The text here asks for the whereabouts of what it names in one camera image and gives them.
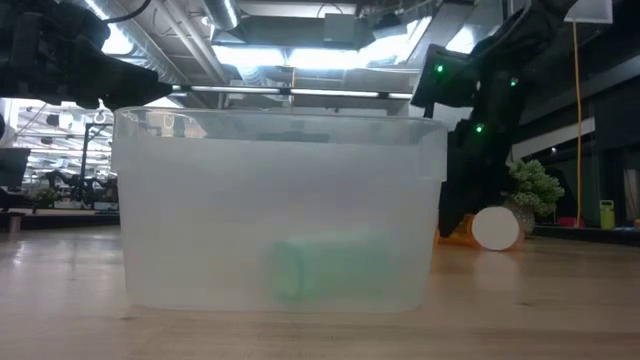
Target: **wooden table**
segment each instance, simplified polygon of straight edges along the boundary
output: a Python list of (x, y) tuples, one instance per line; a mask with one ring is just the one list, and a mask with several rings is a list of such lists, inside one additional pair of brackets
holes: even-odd
[(640, 250), (532, 239), (439, 247), (401, 314), (131, 308), (119, 230), (0, 246), (0, 359), (639, 359)]

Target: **red object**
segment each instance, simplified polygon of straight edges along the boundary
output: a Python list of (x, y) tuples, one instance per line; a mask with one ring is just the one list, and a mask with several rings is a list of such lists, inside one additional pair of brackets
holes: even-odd
[[(575, 217), (558, 217), (558, 225), (564, 227), (575, 227), (576, 218)], [(584, 219), (580, 219), (580, 228), (584, 228)]]

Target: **translucent plastic bin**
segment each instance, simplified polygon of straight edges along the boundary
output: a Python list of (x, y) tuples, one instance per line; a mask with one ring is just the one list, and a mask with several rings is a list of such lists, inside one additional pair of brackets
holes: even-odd
[(395, 312), (425, 293), (446, 129), (421, 119), (116, 113), (127, 292), (171, 309)]

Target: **small plant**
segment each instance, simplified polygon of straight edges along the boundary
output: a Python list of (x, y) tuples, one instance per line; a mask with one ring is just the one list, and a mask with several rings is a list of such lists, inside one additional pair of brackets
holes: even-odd
[(558, 179), (545, 173), (538, 160), (527, 163), (518, 160), (511, 165), (509, 173), (517, 181), (516, 191), (509, 195), (513, 203), (540, 216), (555, 211), (556, 201), (564, 196), (564, 189)]
[(60, 198), (60, 196), (54, 189), (46, 188), (38, 190), (33, 194), (32, 198), (38, 207), (48, 208), (51, 207), (53, 203)]

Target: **yellow cable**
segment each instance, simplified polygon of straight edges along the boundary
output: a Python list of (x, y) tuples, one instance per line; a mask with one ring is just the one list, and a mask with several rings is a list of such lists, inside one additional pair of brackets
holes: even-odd
[(575, 227), (580, 227), (582, 217), (582, 97), (580, 95), (580, 61), (578, 60), (578, 29), (576, 22), (573, 22), (573, 57), (576, 70), (576, 104), (578, 105), (578, 155), (577, 155), (577, 178), (578, 178), (578, 214), (576, 215)]

